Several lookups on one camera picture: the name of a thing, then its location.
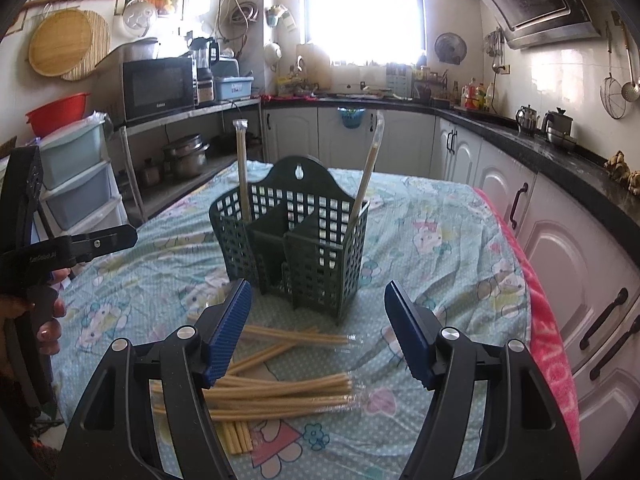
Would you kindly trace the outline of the round bamboo tray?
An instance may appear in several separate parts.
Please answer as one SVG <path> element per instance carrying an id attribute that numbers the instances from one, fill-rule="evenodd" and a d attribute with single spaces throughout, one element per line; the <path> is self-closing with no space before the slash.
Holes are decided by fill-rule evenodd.
<path id="1" fill-rule="evenodd" d="M 87 15 L 76 9 L 55 12 L 32 34 L 28 62 L 43 77 L 58 77 L 75 68 L 91 49 L 92 27 Z"/>

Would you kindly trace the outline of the pink towel under cloth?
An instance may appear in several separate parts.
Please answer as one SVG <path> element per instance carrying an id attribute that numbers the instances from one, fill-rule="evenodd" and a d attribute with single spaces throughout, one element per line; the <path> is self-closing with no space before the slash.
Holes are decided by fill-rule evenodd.
<path id="1" fill-rule="evenodd" d="M 544 294 L 539 278 L 526 258 L 520 244 L 518 244 L 516 237 L 503 218 L 499 216 L 499 211 L 491 203 L 488 196 L 479 188 L 474 188 L 474 191 L 485 201 L 496 217 L 503 235 L 506 237 L 523 270 L 524 280 L 529 291 L 530 305 L 532 306 L 529 352 L 550 387 L 570 433 L 574 451 L 578 453 L 580 432 L 577 391 L 558 323 Z"/>

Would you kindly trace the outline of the steel kettle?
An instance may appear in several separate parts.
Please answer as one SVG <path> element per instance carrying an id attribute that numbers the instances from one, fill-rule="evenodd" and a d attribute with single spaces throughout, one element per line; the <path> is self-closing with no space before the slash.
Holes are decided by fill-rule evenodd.
<path id="1" fill-rule="evenodd" d="M 538 113 L 529 105 L 521 106 L 515 113 L 514 119 L 518 125 L 518 132 L 533 136 L 537 131 Z"/>

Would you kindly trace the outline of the small wall fan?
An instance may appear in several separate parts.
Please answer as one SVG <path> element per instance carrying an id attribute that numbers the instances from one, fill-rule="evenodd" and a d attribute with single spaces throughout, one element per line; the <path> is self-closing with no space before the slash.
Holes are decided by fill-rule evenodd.
<path id="1" fill-rule="evenodd" d="M 434 51 L 439 62 L 460 65 L 468 54 L 468 46 L 464 39 L 454 32 L 443 32 L 435 40 Z"/>

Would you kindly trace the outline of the black microwave oven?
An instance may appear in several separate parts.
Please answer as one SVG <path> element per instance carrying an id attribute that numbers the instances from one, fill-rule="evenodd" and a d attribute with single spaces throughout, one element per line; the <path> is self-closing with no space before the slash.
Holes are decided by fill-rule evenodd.
<path id="1" fill-rule="evenodd" d="M 124 122 L 194 105 L 192 58 L 153 58 L 122 64 Z"/>

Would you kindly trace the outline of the green plastic utensil basket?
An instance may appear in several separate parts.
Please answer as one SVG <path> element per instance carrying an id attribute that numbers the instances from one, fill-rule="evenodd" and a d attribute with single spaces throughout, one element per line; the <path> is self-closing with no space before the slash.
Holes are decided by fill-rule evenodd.
<path id="1" fill-rule="evenodd" d="M 230 280 L 244 278 L 340 322 L 359 286 L 369 204 L 348 230 L 354 198 L 318 160 L 288 156 L 248 184 L 250 222 L 239 187 L 214 199 L 209 220 Z"/>

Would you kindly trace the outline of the plastic drawer unit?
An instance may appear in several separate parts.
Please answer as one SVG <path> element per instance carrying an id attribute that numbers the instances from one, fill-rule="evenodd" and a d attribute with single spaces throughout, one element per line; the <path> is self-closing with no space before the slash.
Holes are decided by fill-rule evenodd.
<path id="1" fill-rule="evenodd" d="M 128 222 L 105 143 L 112 131 L 107 114 L 95 112 L 38 141 L 43 188 L 35 232 L 42 240 Z"/>

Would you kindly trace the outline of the pile of wrapped chopsticks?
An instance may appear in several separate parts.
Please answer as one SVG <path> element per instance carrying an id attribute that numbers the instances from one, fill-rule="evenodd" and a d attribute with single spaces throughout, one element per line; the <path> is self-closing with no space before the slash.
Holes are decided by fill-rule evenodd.
<path id="1" fill-rule="evenodd" d="M 254 451 L 252 422 L 346 410 L 355 404 L 354 381 L 346 372 L 284 382 L 255 375 L 268 362 L 295 349 L 341 350 L 356 341 L 354 336 L 325 334 L 314 326 L 306 330 L 281 330 L 259 325 L 245 326 L 243 335 L 269 340 L 271 344 L 243 359 L 232 359 L 226 374 L 204 391 L 209 416 L 227 454 Z"/>

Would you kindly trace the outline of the blue plastic crate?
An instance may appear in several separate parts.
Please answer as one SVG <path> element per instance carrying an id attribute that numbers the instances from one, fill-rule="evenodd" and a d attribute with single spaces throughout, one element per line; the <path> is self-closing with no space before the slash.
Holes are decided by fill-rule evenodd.
<path id="1" fill-rule="evenodd" d="M 215 100 L 217 102 L 239 101 L 252 94 L 253 76 L 215 77 Z"/>

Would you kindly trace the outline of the hanging strainer ladle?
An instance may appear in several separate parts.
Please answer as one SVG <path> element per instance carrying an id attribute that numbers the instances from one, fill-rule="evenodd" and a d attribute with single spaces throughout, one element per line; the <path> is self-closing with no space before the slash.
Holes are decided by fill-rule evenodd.
<path id="1" fill-rule="evenodd" d="M 614 120 L 620 120 L 626 114 L 627 102 L 624 100 L 622 95 L 622 86 L 613 76 L 612 34 L 608 23 L 605 23 L 605 37 L 606 42 L 608 43 L 608 47 L 606 48 L 606 52 L 608 52 L 608 74 L 600 85 L 600 99 L 603 108 L 608 113 L 608 116 Z"/>

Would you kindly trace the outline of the stainless steel pots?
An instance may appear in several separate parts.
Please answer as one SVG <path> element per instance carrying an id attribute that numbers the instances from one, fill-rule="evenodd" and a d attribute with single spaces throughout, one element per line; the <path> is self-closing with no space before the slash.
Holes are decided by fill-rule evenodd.
<path id="1" fill-rule="evenodd" d="M 178 180 L 199 177 L 206 166 L 209 145 L 199 134 L 191 134 L 163 147 L 165 162 L 171 175 Z"/>

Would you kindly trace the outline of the chopsticks pair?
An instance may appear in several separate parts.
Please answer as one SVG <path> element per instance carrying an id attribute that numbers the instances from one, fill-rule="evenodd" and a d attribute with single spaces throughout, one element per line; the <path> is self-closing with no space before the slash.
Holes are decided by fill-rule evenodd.
<path id="1" fill-rule="evenodd" d="M 238 158 L 239 175 L 239 196 L 241 214 L 244 222 L 250 222 L 250 196 L 248 195 L 247 183 L 247 150 L 246 133 L 248 120 L 244 118 L 235 119 L 233 122 L 236 139 L 236 157 Z"/>

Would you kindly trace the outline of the red plastic basin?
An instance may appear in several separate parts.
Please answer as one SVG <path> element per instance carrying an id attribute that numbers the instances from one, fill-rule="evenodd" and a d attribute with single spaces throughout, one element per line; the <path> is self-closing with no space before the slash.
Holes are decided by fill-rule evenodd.
<path id="1" fill-rule="evenodd" d="M 26 113 L 26 122 L 37 138 L 44 138 L 59 128 L 77 122 L 85 115 L 88 92 L 79 92 L 44 104 Z"/>

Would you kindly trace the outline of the black range hood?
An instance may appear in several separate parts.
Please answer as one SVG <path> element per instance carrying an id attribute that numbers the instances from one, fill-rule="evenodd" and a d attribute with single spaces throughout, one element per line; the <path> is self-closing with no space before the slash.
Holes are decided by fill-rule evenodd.
<path id="1" fill-rule="evenodd" d="M 599 36 L 584 0 L 482 1 L 513 50 Z"/>

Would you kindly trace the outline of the chopsticks compartment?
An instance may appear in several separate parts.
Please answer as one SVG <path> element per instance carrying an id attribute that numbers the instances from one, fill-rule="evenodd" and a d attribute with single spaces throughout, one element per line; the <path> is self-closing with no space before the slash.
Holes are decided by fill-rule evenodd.
<path id="1" fill-rule="evenodd" d="M 359 188 L 357 195 L 355 197 L 354 203 L 352 204 L 352 209 L 350 210 L 350 216 L 348 220 L 347 229 L 352 230 L 358 222 L 358 218 L 360 215 L 360 210 L 362 208 L 362 204 L 364 201 L 364 196 L 366 195 L 367 188 L 373 174 L 373 170 L 378 160 L 378 152 L 382 146 L 383 136 L 385 129 L 385 118 L 384 114 L 378 110 L 375 115 L 375 129 L 374 135 L 372 138 L 372 142 L 368 151 L 368 156 L 366 160 L 366 164 L 364 165 L 362 176 L 359 183 Z"/>

